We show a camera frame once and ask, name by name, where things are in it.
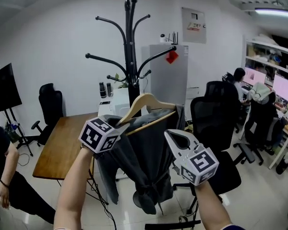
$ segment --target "chair armrest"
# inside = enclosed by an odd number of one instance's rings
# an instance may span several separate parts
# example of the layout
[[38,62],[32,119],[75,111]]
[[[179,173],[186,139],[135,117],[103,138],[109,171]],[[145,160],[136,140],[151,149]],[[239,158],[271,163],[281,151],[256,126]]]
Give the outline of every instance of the chair armrest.
[[251,149],[246,144],[239,144],[239,147],[243,152],[243,154],[245,155],[248,162],[253,163],[255,161],[255,156],[253,155]]
[[32,125],[31,129],[35,129],[35,128],[38,126],[39,122],[40,122],[40,121],[36,121],[36,122]]

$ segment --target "chair wheel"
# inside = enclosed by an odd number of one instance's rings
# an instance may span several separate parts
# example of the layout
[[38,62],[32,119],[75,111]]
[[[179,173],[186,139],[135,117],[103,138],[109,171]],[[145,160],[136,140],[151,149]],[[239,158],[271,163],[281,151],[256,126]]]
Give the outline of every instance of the chair wheel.
[[187,209],[187,215],[192,215],[192,209]]

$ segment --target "gray jacket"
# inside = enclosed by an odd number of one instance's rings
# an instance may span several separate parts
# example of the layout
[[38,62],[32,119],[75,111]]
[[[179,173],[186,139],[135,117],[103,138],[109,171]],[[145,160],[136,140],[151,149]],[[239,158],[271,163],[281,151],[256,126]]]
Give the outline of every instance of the gray jacket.
[[[123,134],[114,147],[101,154],[95,154],[101,178],[112,202],[117,204],[119,194],[115,176],[121,168],[135,182],[134,203],[146,214],[156,214],[155,205],[173,197],[169,167],[174,159],[164,137],[169,128],[184,129],[183,106],[176,106],[177,113],[141,131]],[[162,109],[133,118],[126,133],[155,121],[172,110]],[[107,122],[115,125],[121,117],[106,115]]]

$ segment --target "floor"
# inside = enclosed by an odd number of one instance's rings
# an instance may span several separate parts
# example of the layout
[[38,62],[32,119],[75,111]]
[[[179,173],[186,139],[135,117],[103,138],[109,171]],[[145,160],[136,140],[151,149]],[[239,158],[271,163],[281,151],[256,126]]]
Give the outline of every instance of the floor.
[[[238,140],[234,133],[233,141]],[[36,143],[31,145],[34,157],[30,157],[29,163],[21,167],[19,171],[33,188],[52,206],[56,207],[60,186],[57,181],[37,179],[32,177],[37,159],[42,151]],[[19,149],[20,154],[27,153],[26,147]],[[230,147],[228,150],[232,158],[239,154],[239,148]],[[272,161],[267,153],[262,152],[264,164],[237,165],[242,184],[235,190],[221,195],[224,205],[231,217],[232,222],[248,230],[285,230],[288,226],[288,169],[278,175],[275,168],[268,169]],[[25,164],[28,160],[22,155],[19,163]],[[94,177],[99,185],[102,196],[107,199],[105,188],[101,182],[98,168],[95,168]],[[172,183],[186,182],[171,170]],[[162,216],[158,207],[156,215],[147,215],[132,201],[135,191],[134,183],[130,179],[122,179],[117,182],[120,194],[119,203],[110,202],[108,210],[112,213],[118,230],[143,230],[146,223],[171,223],[178,222],[179,216],[183,215],[190,206],[193,196],[190,190],[179,188],[171,200],[161,204],[164,212]],[[87,192],[94,194],[89,186]],[[48,224],[38,216],[28,215],[22,211],[11,208],[0,210],[0,230],[51,230]],[[113,230],[113,222],[106,216],[101,204],[86,196],[82,211],[82,228],[84,230]],[[197,225],[196,230],[203,230],[203,225]]]

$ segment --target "red tag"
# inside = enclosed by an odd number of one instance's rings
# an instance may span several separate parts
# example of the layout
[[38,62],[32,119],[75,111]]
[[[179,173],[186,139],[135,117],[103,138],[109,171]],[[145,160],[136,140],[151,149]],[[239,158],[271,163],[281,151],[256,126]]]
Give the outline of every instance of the red tag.
[[172,64],[178,58],[178,56],[179,55],[175,51],[170,51],[167,54],[166,60],[168,61],[169,64]]

